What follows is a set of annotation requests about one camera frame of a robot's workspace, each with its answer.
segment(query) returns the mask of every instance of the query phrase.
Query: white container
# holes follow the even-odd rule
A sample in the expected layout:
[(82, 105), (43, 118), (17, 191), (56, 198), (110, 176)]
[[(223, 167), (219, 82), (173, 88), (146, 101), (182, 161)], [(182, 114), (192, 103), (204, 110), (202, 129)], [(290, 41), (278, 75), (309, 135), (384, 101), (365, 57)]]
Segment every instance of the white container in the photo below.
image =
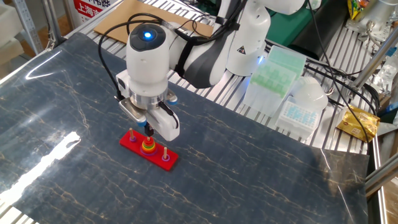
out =
[(272, 46), (267, 59), (253, 73), (243, 103), (273, 117), (303, 73), (306, 59), (297, 52)]
[(326, 96), (321, 85), (313, 77), (300, 77), (292, 87), (290, 94), (296, 99), (305, 103), (312, 110), (321, 111), (328, 105)]
[(295, 98), (289, 96), (280, 111), (276, 126), (307, 139), (317, 129), (320, 111), (309, 110)]
[(297, 12), (303, 6), (305, 0), (262, 0), (260, 2), (262, 5), (266, 6), (266, 8), (271, 9), (272, 11), (291, 15)]
[(22, 24), (15, 8), (0, 4), (0, 47), (9, 42), (20, 31), (22, 31)]

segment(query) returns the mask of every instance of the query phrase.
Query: tower of hanoi puzzle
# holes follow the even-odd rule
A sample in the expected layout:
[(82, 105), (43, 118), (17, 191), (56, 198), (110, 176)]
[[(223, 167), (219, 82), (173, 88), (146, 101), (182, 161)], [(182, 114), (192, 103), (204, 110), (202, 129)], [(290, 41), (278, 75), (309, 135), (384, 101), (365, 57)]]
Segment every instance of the tower of hanoi puzzle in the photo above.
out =
[(166, 171), (170, 171), (178, 159), (176, 153), (158, 144), (152, 137), (145, 137), (131, 128), (120, 140), (120, 145)]

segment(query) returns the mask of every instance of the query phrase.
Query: stacked ring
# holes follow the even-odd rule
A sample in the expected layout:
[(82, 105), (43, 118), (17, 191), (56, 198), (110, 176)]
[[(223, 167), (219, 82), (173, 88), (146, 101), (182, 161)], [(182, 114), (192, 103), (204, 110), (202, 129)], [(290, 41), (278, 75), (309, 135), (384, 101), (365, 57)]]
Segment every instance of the stacked ring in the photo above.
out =
[(150, 138), (149, 141), (147, 139), (142, 142), (142, 151), (146, 154), (152, 154), (156, 150), (154, 139)]

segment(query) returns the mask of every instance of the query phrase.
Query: metal frame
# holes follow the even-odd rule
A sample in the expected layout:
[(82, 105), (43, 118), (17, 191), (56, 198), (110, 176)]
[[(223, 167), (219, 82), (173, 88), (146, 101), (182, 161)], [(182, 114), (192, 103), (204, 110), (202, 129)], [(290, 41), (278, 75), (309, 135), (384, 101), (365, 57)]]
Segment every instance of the metal frame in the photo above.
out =
[(32, 16), (30, 16), (30, 12), (26, 6), (25, 0), (12, 0), (17, 9), (19, 19), (22, 22), (22, 26), (24, 27), (25, 33), (22, 35), (25, 37), (25, 40), (32, 47), (33, 51), (36, 55), (43, 51), (43, 46), (40, 41), (39, 36), (37, 35), (35, 24), (33, 23)]
[(62, 0), (63, 1), (63, 7), (65, 8), (65, 14), (67, 15), (68, 23), (69, 23), (69, 28), (70, 30), (74, 30), (75, 23), (73, 22), (73, 16), (72, 16), (72, 10), (70, 9), (70, 5), (68, 0)]
[[(375, 170), (378, 170), (381, 167), (381, 157), (380, 157), (380, 150), (379, 150), (379, 140), (377, 135), (374, 137), (372, 141), (373, 146), (373, 156), (374, 156), (374, 167)], [(384, 196), (384, 187), (380, 187), (379, 191), (376, 193), (379, 202), (379, 212), (380, 212), (380, 224), (388, 224), (387, 220), (387, 209), (386, 209), (386, 198)]]
[(21, 211), (0, 199), (0, 223), (39, 224)]
[(386, 53), (391, 47), (395, 46), (398, 42), (398, 29), (394, 29), (390, 36), (383, 42), (380, 49), (372, 57), (366, 67), (359, 74), (358, 78), (351, 84), (355, 89), (360, 89), (369, 80), (377, 67), (387, 57)]
[[(359, 24), (356, 21), (348, 19), (347, 23), (346, 23), (346, 27), (348, 29), (351, 29), (352, 31), (359, 32), (362, 35), (365, 35), (366, 37), (364, 37), (364, 38), (366, 38), (366, 39), (368, 38), (368, 35), (365, 33), (365, 30), (361, 29)], [(378, 32), (375, 31), (375, 30), (372, 31), (372, 36), (374, 36), (374, 38), (377, 41), (385, 41), (389, 34), (390, 34), (390, 27), (389, 26), (385, 26), (385, 28), (383, 30), (380, 30)]]
[(49, 42), (47, 48), (53, 49), (66, 39), (62, 37), (52, 0), (42, 0), (45, 18), (49, 23)]
[(398, 174), (398, 154), (386, 161), (380, 168), (366, 177), (366, 197), (369, 198), (384, 184), (391, 181)]

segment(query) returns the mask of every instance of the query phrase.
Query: wooden peg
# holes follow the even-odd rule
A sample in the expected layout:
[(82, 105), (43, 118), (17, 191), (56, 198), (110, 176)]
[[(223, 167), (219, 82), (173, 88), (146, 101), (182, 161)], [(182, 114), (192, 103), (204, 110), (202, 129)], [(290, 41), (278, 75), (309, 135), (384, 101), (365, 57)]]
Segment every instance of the wooden peg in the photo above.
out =
[(164, 147), (163, 158), (167, 159), (167, 147)]
[(133, 131), (132, 131), (132, 128), (130, 128), (130, 138), (131, 138), (131, 139), (134, 139), (134, 133), (133, 133)]

